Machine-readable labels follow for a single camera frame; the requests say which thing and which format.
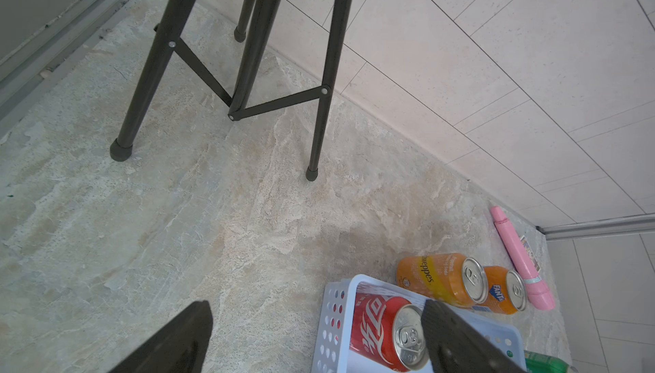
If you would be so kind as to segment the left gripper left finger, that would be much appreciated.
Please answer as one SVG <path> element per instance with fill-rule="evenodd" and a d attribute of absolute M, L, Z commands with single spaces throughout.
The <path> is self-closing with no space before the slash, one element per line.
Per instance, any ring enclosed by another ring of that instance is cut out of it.
<path fill-rule="evenodd" d="M 201 373 L 212 332 L 210 303 L 194 301 L 110 372 Z"/>

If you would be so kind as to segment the orange soda can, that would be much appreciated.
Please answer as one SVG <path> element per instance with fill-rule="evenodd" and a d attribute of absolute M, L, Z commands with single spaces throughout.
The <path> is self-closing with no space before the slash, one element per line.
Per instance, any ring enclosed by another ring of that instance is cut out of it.
<path fill-rule="evenodd" d="M 484 267 L 459 253 L 406 257 L 397 265 L 397 285 L 459 308 L 473 308 L 488 297 Z"/>
<path fill-rule="evenodd" d="M 484 268 L 488 280 L 488 296 L 478 306 L 482 312 L 512 315 L 525 311 L 527 297 L 525 284 L 520 275 L 504 267 Z"/>

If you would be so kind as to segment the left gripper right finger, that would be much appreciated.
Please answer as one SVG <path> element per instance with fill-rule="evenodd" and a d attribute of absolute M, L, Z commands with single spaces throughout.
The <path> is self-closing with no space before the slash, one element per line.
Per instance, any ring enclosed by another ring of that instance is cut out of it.
<path fill-rule="evenodd" d="M 443 302 L 425 302 L 421 326 L 435 372 L 523 371 Z"/>

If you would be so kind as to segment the red cola can back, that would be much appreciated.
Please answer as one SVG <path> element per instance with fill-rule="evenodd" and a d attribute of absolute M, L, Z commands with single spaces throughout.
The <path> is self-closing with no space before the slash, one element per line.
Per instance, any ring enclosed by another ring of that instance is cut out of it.
<path fill-rule="evenodd" d="M 429 359 L 421 317 L 401 296 L 358 294 L 350 349 L 393 371 L 419 371 Z"/>

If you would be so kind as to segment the green Sprite can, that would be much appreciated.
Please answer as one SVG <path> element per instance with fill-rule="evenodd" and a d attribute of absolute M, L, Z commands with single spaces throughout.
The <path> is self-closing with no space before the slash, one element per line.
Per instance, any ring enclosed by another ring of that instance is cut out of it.
<path fill-rule="evenodd" d="M 578 370 L 564 360 L 554 356 L 525 350 L 526 369 L 529 373 L 578 373 Z"/>

